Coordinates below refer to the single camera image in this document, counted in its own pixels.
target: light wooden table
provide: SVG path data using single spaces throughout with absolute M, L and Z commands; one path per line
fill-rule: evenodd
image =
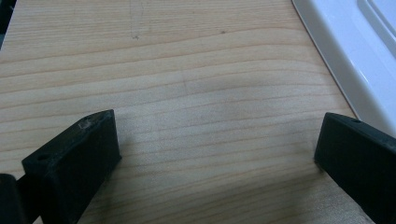
M 109 108 L 123 160 L 79 223 L 371 223 L 313 163 L 353 114 L 290 0 L 18 0 L 0 171 Z

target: black object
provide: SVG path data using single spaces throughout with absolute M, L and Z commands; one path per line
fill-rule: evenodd
M 0 35 L 6 33 L 17 0 L 2 0 L 0 3 Z
M 21 179 L 0 175 L 0 223 L 77 223 L 120 159 L 113 110 L 79 120 L 22 161 Z
M 396 139 L 327 113 L 315 161 L 375 223 L 396 223 Z

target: white object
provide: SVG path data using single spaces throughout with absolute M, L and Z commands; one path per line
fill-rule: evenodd
M 396 1 L 293 4 L 357 117 L 396 137 Z

